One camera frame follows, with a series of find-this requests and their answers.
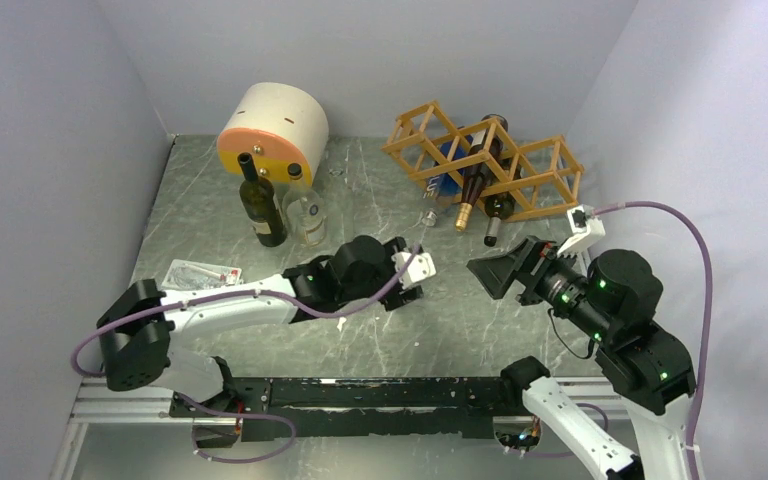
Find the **large clear glass bottle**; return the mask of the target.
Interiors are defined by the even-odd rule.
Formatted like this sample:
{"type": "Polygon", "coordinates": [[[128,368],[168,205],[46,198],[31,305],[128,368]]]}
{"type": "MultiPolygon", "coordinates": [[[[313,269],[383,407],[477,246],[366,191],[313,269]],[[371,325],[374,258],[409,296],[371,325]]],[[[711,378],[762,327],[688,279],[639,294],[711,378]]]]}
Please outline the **large clear glass bottle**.
{"type": "Polygon", "coordinates": [[[300,164],[291,163],[287,174],[289,190],[283,197],[282,209],[288,232],[304,245],[318,245],[326,238],[324,202],[307,184],[300,164]]]}

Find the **dark bottle gold foil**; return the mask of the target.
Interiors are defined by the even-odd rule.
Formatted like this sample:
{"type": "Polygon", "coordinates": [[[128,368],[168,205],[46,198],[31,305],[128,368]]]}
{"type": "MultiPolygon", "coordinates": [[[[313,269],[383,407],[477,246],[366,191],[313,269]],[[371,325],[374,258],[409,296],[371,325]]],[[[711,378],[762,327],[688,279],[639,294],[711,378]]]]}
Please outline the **dark bottle gold foil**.
{"type": "MultiPolygon", "coordinates": [[[[495,118],[499,121],[503,130],[508,129],[508,121],[505,117],[498,114],[485,115],[482,120],[495,118]]],[[[489,129],[477,132],[473,135],[470,149],[467,156],[477,154],[484,150],[486,142],[486,133],[489,129]]],[[[502,152],[502,141],[494,137],[489,143],[488,152],[492,158],[498,160],[502,152]]],[[[458,213],[456,215],[454,227],[457,232],[463,232],[468,226],[468,221],[476,201],[481,192],[488,185],[492,178],[492,171],[486,163],[480,162],[468,166],[463,171],[463,185],[461,191],[461,201],[459,203],[458,213]]]]}

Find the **dark green wine bottle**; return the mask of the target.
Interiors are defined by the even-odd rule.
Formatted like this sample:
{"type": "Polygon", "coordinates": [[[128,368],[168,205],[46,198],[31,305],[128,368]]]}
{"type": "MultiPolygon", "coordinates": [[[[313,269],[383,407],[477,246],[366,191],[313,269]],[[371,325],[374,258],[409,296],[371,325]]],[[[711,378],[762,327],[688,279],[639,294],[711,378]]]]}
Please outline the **dark green wine bottle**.
{"type": "Polygon", "coordinates": [[[265,247],[283,244],[287,230],[272,183],[259,175],[250,153],[240,153],[237,162],[243,174],[239,196],[258,241],[265,247]]]}

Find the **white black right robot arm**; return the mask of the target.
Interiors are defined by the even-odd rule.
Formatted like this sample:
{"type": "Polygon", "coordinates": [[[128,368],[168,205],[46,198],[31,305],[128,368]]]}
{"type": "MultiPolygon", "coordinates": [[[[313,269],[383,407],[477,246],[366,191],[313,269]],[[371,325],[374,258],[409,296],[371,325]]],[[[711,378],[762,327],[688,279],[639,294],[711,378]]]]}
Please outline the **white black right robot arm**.
{"type": "Polygon", "coordinates": [[[514,283],[521,305],[545,303],[586,334],[595,361],[627,409],[639,449],[617,442],[584,412],[533,356],[501,372],[502,406],[527,410],[551,429],[594,479],[697,479],[689,460],[688,416],[697,390],[691,356],[655,320],[663,285],[631,250],[597,256],[586,274],[554,243],[526,238],[513,251],[467,267],[499,300],[514,283]]]}

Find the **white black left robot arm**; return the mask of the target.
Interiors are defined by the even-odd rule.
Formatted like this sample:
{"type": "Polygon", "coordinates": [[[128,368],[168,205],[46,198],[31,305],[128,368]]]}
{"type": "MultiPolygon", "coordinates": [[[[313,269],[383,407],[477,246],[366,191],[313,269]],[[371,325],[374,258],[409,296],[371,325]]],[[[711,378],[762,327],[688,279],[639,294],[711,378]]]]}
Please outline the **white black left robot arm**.
{"type": "Polygon", "coordinates": [[[388,311],[422,295],[436,274],[431,255],[395,237],[360,235],[320,255],[249,283],[207,290],[164,291],[140,280],[97,322],[109,390],[153,386],[182,393],[209,414],[233,409],[237,388],[227,362],[197,354],[186,342],[253,326],[341,318],[379,303],[388,311]]]}

